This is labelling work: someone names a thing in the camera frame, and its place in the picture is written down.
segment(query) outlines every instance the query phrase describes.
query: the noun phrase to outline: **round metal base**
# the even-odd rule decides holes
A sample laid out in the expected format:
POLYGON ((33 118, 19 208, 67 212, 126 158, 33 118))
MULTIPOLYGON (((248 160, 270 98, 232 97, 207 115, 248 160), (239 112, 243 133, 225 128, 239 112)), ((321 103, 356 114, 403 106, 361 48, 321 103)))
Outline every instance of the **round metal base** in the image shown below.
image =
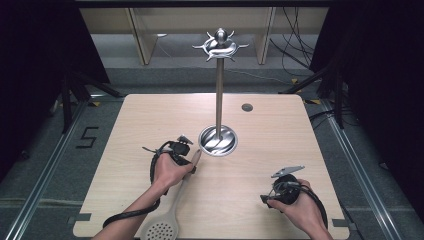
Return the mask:
POLYGON ((238 143, 236 133, 229 127, 221 126, 221 138, 216 137, 216 126, 205 128, 199 135, 203 152, 214 157, 223 157, 234 151, 238 143))

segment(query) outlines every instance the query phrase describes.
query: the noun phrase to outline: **wooden table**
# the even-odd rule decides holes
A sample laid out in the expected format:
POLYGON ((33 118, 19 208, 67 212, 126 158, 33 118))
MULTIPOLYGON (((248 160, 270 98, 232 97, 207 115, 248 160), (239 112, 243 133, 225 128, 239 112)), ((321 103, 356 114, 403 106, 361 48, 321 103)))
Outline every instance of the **wooden table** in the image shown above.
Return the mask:
MULTIPOLYGON (((332 225, 332 219, 344 217, 299 96, 224 94, 222 123, 236 132, 237 148, 225 157, 202 154, 177 209, 179 238, 308 238, 259 197, 271 190, 273 173, 295 165, 305 165, 294 175, 312 183, 327 210, 332 236, 349 236, 348 228, 332 225), (245 103, 253 111, 245 112, 245 103)), ((214 124, 215 94, 127 96, 80 211, 91 218, 77 221, 74 234, 94 236, 106 218, 122 212, 150 186, 153 154, 143 146, 156 149, 184 134, 194 142, 187 156, 191 159, 199 133, 214 124)), ((145 221, 169 209, 175 190, 162 197, 159 209, 145 221)))

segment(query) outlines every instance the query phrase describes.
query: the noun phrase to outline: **human arm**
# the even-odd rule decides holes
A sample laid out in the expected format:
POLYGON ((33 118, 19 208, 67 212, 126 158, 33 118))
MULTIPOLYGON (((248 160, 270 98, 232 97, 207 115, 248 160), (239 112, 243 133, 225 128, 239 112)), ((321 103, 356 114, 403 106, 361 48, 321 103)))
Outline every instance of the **human arm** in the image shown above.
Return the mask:
MULTIPOLYGON (((124 212, 151 207, 170 187, 176 185, 193 169, 193 164, 177 165, 167 153, 159 156, 152 185, 124 212)), ((147 214, 115 221, 103 228, 93 239, 134 239, 147 214)))
MULTIPOLYGON (((310 187, 310 183, 306 180, 298 179, 298 182, 310 187)), ((333 239, 325 227, 320 210, 306 193, 300 192, 296 202, 291 205, 277 200, 268 200, 267 203, 283 212, 297 228, 308 234, 311 239, 333 239)))

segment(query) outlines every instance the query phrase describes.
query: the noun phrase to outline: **metal pole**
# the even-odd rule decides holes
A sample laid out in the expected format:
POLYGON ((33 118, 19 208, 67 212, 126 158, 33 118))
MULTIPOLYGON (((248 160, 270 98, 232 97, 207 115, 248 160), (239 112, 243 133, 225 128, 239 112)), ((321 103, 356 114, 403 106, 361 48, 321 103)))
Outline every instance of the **metal pole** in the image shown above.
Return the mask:
POLYGON ((221 139, 222 93, 224 92, 224 58, 216 59, 216 135, 221 139))

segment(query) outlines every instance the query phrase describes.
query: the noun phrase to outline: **forearm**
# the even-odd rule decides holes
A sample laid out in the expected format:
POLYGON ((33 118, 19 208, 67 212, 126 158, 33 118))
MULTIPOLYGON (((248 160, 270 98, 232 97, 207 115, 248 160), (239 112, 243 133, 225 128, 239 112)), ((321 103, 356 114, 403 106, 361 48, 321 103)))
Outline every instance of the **forearm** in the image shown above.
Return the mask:
MULTIPOLYGON (((151 207, 167 190, 165 186, 154 183, 137 200, 135 200, 124 212, 130 212, 151 207)), ((133 239, 147 214, 122 219, 107 225, 93 239, 133 239)))
POLYGON ((333 240, 333 237, 325 227, 317 228, 312 231, 306 231, 306 234, 308 234, 312 240, 333 240))

